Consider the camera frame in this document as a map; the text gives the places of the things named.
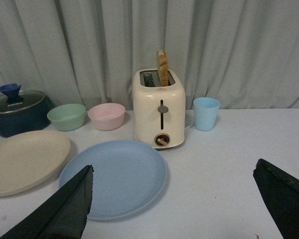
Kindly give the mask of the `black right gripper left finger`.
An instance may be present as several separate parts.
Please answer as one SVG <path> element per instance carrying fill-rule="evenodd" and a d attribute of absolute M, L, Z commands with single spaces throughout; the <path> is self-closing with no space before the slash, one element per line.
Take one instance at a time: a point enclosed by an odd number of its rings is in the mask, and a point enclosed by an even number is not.
<path fill-rule="evenodd" d="M 2 239 L 80 239 L 91 209 L 93 167 L 87 165 Z"/>

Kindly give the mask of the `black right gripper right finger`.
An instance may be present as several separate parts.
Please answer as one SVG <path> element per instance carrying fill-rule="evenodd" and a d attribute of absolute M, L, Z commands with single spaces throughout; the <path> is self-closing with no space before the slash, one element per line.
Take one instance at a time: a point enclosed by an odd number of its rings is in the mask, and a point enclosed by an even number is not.
<path fill-rule="evenodd" d="M 299 180 L 264 159 L 253 177 L 282 237 L 299 239 Z"/>

